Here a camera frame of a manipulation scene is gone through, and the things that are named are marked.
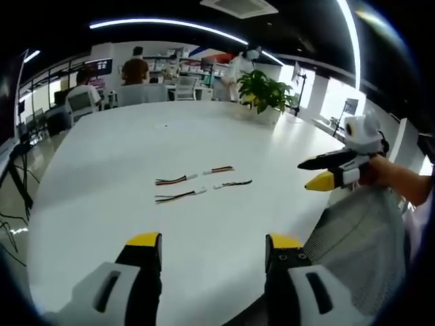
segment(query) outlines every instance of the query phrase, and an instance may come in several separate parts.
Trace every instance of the ceiling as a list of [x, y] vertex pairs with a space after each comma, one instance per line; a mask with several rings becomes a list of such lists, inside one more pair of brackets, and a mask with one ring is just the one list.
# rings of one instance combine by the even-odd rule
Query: ceiling
[[[23, 77], [26, 79], [62, 59], [88, 52], [92, 45], [106, 41], [179, 41], [227, 52], [241, 49], [240, 44], [234, 41], [179, 26], [132, 24], [97, 30], [88, 28], [91, 22], [153, 17], [214, 27], [255, 41], [269, 52], [304, 56], [354, 72], [351, 40], [336, 0], [268, 0], [279, 10], [278, 14], [244, 20], [201, 6], [199, 2], [146, 1], [138, 6], [137, 2], [123, 1], [123, 5], [119, 6], [76, 1], [57, 8], [34, 3], [26, 4], [25, 12], [21, 10], [21, 4], [12, 4], [11, 12], [19, 13], [17, 16], [20, 19], [11, 22], [0, 17], [1, 30], [8, 31], [0, 59], [25, 48], [41, 50], [38, 57], [25, 65]], [[364, 4], [356, 0], [348, 0], [348, 3], [353, 13], [361, 10]], [[379, 90], [375, 92], [362, 87], [362, 91], [394, 115], [409, 117], [420, 131], [435, 131], [435, 124], [432, 123], [435, 121], [435, 110], [428, 107], [433, 71], [428, 44], [433, 40], [434, 30], [429, 28], [430, 9], [425, 4], [419, 5], [418, 0], [365, 3], [388, 18], [409, 45], [411, 54], [408, 58], [403, 57], [384, 35], [380, 36], [365, 20], [354, 15], [360, 38], [362, 79]]]

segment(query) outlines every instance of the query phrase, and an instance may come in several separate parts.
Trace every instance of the desk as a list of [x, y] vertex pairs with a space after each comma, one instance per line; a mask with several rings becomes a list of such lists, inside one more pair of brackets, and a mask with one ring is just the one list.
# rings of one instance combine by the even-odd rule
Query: desk
[[[331, 127], [329, 124], [326, 124], [325, 122], [318, 119], [311, 120], [313, 120], [314, 125], [319, 129], [322, 129], [324, 132], [327, 132], [331, 136], [334, 134], [335, 128]], [[337, 130], [337, 132], [335, 133], [335, 138], [337, 138], [342, 143], [345, 143], [346, 141], [345, 134], [343, 134], [340, 130]]]
[[[275, 127], [243, 120], [236, 103], [146, 103], [83, 117], [41, 180], [29, 224], [27, 272], [41, 313], [59, 311], [71, 290], [126, 241], [161, 232], [158, 325], [222, 325], [264, 293], [265, 235], [305, 242], [329, 193], [304, 184], [308, 157], [343, 147], [284, 114]], [[156, 187], [232, 165], [235, 171]], [[213, 185], [252, 179], [250, 185]], [[207, 192], [156, 205], [156, 194]]]
[[[176, 88], [176, 85], [166, 85], [167, 90], [174, 90]], [[195, 92], [198, 101], [211, 101], [211, 97], [213, 96], [213, 88], [206, 86], [195, 87]]]

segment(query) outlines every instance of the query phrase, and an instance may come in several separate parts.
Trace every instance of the air conditioner vent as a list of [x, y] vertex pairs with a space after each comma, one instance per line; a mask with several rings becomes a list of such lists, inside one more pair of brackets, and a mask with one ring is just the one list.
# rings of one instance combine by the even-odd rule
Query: air conditioner vent
[[264, 0], [202, 0], [200, 4], [239, 19], [276, 14], [278, 12], [275, 7]]

